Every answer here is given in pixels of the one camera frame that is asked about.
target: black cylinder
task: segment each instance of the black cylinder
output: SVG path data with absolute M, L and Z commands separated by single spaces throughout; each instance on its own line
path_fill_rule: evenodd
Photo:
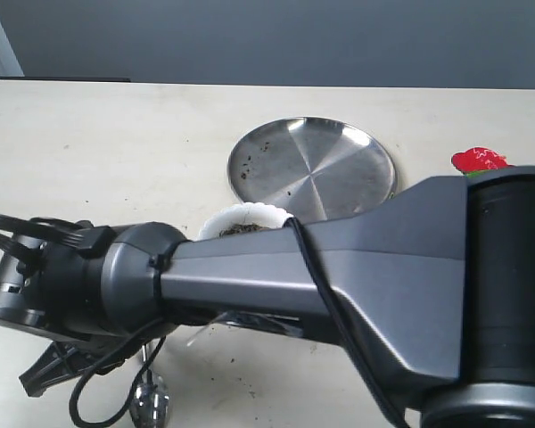
M 535 386 L 535 176 L 471 188 L 462 376 Z

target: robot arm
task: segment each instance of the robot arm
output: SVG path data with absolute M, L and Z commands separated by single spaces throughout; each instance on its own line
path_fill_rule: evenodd
M 400 413 L 422 411 L 428 428 L 535 426 L 535 168 L 431 178 L 306 229 L 349 338 Z M 291 228 L 198 243 L 159 223 L 72 233 L 77 246 L 15 235 L 39 266 L 0 264 L 0 325 L 54 341 L 21 377 L 29 395 L 159 319 L 100 373 L 176 325 L 227 312 L 239 326 L 345 346 Z

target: table surface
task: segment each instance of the table surface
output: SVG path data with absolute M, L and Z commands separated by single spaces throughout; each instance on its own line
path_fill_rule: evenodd
M 0 81 L 0 212 L 159 220 L 194 238 L 236 202 L 226 180 L 234 144 L 292 116 L 342 120 L 377 138 L 401 189 L 457 174 L 452 154 L 474 146 L 535 164 L 535 91 Z M 171 426 L 389 426 L 339 348 L 221 326 L 188 348 L 193 331 L 179 328 L 156 361 L 171 389 Z M 74 382 L 28 399 L 18 381 L 46 345 L 0 328 L 1 427 L 71 426 Z M 133 358 L 95 378 L 86 418 L 112 414 L 138 367 Z M 115 426 L 132 424 L 126 416 Z

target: metal plate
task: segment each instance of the metal plate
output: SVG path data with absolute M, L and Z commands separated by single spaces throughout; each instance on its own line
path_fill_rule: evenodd
M 228 177 L 242 201 L 273 204 L 303 222 L 371 210 L 396 189 L 392 159 L 374 138 L 320 118 L 254 129 L 233 149 Z

